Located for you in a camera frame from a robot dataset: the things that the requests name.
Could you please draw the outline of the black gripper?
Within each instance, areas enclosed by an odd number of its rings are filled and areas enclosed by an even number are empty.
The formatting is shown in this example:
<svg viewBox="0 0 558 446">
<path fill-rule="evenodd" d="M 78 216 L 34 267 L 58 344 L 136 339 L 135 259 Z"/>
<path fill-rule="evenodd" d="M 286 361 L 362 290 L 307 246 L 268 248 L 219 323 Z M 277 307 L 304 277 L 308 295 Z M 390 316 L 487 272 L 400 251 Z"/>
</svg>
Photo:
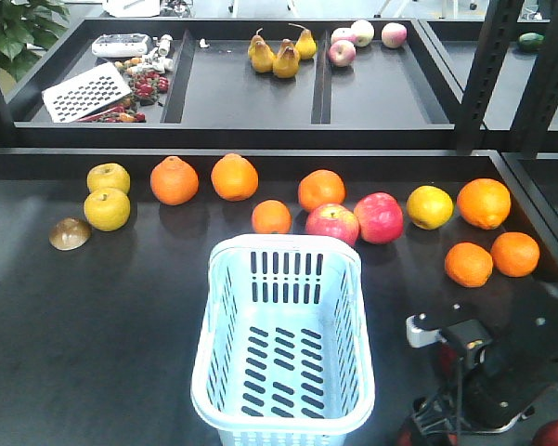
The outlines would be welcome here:
<svg viewBox="0 0 558 446">
<path fill-rule="evenodd" d="M 528 413 L 537 361 L 509 335 L 495 336 L 459 304 L 411 315 L 405 324 L 411 347 L 439 346 L 443 381 L 413 402 L 400 445 L 460 445 L 470 436 L 505 432 Z"/>
</svg>

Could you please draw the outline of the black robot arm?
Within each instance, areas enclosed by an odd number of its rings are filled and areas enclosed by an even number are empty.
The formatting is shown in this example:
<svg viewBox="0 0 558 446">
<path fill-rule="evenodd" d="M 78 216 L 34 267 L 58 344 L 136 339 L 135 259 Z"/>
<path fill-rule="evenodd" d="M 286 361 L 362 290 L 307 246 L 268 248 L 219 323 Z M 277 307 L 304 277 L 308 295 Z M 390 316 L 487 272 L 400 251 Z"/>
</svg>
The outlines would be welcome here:
<svg viewBox="0 0 558 446">
<path fill-rule="evenodd" d="M 399 445 L 459 445 L 510 430 L 549 388 L 558 388 L 558 283 L 518 292 L 498 330 L 470 304 L 454 303 L 407 317 L 413 348 L 440 347 L 442 381 L 413 403 Z"/>
</svg>

